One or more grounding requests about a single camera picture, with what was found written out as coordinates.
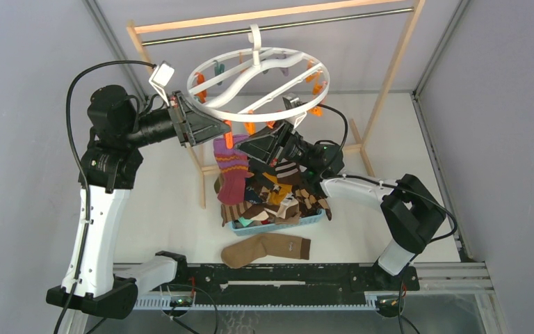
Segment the orange clothespin clip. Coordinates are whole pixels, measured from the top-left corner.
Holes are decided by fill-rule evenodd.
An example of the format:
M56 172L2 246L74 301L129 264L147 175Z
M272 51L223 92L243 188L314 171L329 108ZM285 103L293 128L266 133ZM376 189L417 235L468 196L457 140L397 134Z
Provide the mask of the orange clothespin clip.
M232 122L229 120L225 120L224 123L228 127L228 131L224 133L223 135L225 146L227 149L231 150L234 147L234 135L232 132Z

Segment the purple striped sock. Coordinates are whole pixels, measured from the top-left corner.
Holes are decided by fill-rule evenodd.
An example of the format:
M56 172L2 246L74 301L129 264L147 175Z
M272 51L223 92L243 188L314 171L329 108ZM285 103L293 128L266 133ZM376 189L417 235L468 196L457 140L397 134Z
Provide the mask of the purple striped sock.
M244 201L246 180L254 174L249 170L248 156L236 148L228 148L223 137L213 140L213 155L223 184L218 199L224 205L237 205Z

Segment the white round clip hanger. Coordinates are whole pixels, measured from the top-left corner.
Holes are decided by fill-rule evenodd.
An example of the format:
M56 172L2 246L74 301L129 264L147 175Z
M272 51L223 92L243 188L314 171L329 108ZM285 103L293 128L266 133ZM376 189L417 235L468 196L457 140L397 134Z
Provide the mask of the white round clip hanger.
M275 122L310 114L329 92L331 75L316 57L296 49L265 47L259 26L246 33L251 44L215 56L197 66L186 82L195 106L221 120L239 123ZM213 62L225 64L215 76ZM282 96L295 93L305 104L286 110Z

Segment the tan brown sock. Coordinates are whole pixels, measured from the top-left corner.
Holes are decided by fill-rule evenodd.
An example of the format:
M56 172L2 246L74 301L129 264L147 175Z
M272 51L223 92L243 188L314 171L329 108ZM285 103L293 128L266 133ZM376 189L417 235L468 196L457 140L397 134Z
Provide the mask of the tan brown sock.
M229 268L240 269L267 256L308 260L311 244L311 239L303 237L262 233L225 247L220 256Z

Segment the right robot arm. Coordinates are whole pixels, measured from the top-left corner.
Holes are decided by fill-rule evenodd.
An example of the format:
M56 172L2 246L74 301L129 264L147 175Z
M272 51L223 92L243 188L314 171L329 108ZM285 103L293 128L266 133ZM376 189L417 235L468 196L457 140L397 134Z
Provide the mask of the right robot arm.
M416 176L381 180L344 174L341 145L329 140L309 143L287 121L263 128L235 143L234 148L261 171L274 171L290 162L304 168L302 178L317 194L379 209L391 234L373 272L375 283L382 289L393 289L405 267L439 239L436 233L448 216L447 209Z

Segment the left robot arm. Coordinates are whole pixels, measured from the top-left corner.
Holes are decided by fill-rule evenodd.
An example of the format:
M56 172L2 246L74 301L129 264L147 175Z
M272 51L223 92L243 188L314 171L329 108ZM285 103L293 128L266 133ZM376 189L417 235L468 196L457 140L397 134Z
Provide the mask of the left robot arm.
M229 131L223 121L197 110L176 91L167 107L141 113L136 98L119 85L96 90L87 114L92 123L80 160L81 212L69 269L48 290L47 303L88 315L124 319L137 299L166 284L173 290L190 279L183 255L159 252L119 274L113 254L122 213L143 162L142 147L175 138L196 146Z

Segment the pile of mixed socks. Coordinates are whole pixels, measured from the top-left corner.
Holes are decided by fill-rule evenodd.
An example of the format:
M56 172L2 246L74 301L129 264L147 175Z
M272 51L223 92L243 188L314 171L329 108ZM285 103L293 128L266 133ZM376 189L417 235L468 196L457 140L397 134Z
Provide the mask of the pile of mixed socks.
M244 229L263 225L298 225L303 218L323 213L332 220L332 210L325 196L308 189L300 165L284 161L275 173L253 173L246 180L244 201L224 205L220 201L222 225L233 223ZM220 174L214 184L216 195L223 184Z

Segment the teal clothespin clip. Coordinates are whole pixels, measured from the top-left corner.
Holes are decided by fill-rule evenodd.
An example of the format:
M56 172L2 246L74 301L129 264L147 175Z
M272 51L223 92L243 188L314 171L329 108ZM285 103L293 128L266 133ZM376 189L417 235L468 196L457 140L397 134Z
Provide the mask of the teal clothespin clip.
M213 72L214 72L216 77L221 75L224 71L225 71L225 64L224 63L221 63L219 61L214 61L213 62Z

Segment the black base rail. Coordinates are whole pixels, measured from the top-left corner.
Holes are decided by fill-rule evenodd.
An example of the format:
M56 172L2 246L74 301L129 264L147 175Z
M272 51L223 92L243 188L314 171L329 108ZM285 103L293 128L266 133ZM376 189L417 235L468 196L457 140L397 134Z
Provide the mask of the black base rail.
M366 295L417 292L419 275L408 267L391 276L375 264L189 264L178 259L177 276L154 288L195 297L195 305L219 308L336 307L366 305Z

